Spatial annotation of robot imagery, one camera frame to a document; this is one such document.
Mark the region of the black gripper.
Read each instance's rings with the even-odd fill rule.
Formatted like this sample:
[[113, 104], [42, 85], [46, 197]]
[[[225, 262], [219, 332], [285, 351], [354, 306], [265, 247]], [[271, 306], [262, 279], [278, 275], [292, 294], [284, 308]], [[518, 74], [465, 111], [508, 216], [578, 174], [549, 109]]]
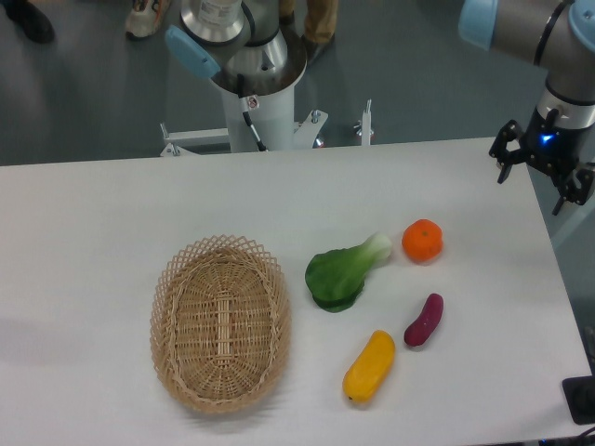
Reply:
[[[552, 214], [557, 216], [566, 203], [584, 205], [594, 193], [594, 163], [580, 163], [580, 151], [588, 128], [568, 129], [548, 126], [547, 119], [534, 110], [526, 131], [515, 120], [498, 131], [488, 154], [499, 168], [497, 183], [509, 177], [512, 166], [523, 162], [522, 149], [528, 150], [527, 163], [552, 177], [560, 197]], [[520, 141], [519, 149], [508, 150], [510, 142]]]

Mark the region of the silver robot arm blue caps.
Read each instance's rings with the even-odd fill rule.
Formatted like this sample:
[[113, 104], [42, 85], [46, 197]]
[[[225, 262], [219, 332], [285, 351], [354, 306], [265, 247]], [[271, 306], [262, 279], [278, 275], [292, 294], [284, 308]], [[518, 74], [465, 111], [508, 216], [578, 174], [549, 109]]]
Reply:
[[516, 164], [550, 178], [566, 203], [585, 204], [594, 191], [594, 165], [580, 152], [594, 128], [594, 4], [591, 1], [467, 1], [460, 37], [546, 70], [545, 87], [528, 126], [510, 120], [489, 154], [503, 183]]

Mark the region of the silver robot base joint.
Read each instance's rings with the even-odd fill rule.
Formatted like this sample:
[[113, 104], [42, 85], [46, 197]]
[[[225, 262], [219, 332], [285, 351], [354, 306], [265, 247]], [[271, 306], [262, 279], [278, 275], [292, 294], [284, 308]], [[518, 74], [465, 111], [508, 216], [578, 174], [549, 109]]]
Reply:
[[280, 92], [307, 66], [299, 36], [280, 23], [277, 1], [183, 1], [165, 43], [194, 76], [239, 97]]

